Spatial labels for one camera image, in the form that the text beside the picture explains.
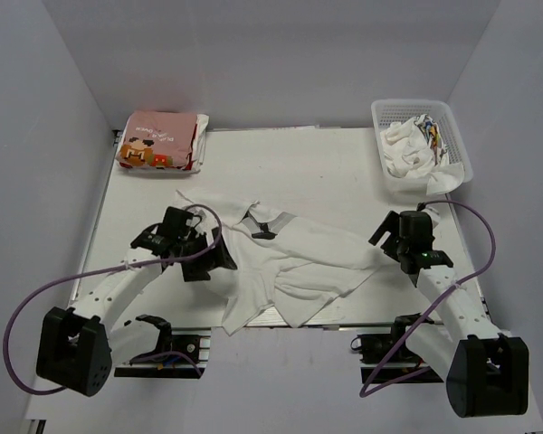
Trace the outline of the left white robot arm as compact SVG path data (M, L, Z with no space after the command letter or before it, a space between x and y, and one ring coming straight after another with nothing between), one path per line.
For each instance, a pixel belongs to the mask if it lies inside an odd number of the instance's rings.
M237 268L225 246L219 218L209 227L197 205L168 207L161 222L144 229L129 245L117 267L65 309L44 317L36 373L64 389L93 396L111 370L124 363L195 360L173 345L169 321L150 314L122 320L124 311L144 289L173 265L186 282L207 281L214 269Z

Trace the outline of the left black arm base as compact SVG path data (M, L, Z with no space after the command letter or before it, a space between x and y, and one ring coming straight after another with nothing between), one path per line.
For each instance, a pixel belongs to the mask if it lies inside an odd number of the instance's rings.
M117 378L197 380L207 367L211 331L174 329L164 349L142 354L114 370Z

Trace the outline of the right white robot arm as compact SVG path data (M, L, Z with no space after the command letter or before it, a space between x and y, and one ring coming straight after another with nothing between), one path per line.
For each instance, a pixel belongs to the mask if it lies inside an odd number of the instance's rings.
M529 407L529 349L521 338L509 337L495 326L465 289L486 268L460 278L449 256L434 248L428 205L389 212L369 239L399 264L430 305L420 314L395 320L390 346L359 395L365 398L386 387L372 383L395 356L404 361L416 358L425 366L402 378L435 372L457 416L522 415Z

